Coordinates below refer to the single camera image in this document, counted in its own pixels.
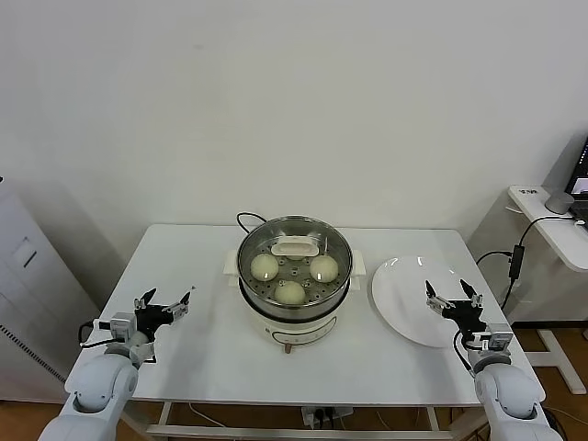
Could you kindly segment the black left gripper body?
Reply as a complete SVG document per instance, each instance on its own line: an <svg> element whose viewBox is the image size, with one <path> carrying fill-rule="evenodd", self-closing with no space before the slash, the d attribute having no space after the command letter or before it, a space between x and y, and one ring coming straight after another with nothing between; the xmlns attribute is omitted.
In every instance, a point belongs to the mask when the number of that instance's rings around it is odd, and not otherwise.
<svg viewBox="0 0 588 441"><path fill-rule="evenodd" d="M144 334L148 341L155 340L155 334L162 325L169 325L174 321L174 314L169 306L139 305L135 307L134 313L137 320L137 330Z"/></svg>

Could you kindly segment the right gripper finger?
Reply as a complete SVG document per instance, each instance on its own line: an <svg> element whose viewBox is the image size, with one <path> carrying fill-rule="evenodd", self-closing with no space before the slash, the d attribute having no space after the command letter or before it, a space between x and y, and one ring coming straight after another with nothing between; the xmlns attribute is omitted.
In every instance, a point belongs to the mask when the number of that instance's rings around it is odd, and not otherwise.
<svg viewBox="0 0 588 441"><path fill-rule="evenodd" d="M436 295L431 283L425 281L426 305L439 315L443 315L444 310L450 308L450 302Z"/></svg>
<svg viewBox="0 0 588 441"><path fill-rule="evenodd" d="M468 282L466 282L464 279L461 279L459 282L460 282L460 285L461 285L464 293L466 294L466 296L470 300L471 306L473 308L481 308L482 307L482 295L479 294L475 290L475 288L472 285L470 285Z"/></svg>

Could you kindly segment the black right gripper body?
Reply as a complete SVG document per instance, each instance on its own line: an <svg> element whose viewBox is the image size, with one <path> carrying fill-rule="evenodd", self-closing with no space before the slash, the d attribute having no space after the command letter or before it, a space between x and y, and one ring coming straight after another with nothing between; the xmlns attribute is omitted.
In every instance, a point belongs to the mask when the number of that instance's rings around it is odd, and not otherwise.
<svg viewBox="0 0 588 441"><path fill-rule="evenodd" d="M470 300L451 300L443 309L443 317L455 322L463 343L473 343L475 335L486 331L487 324L481 320L483 308L474 306Z"/></svg>

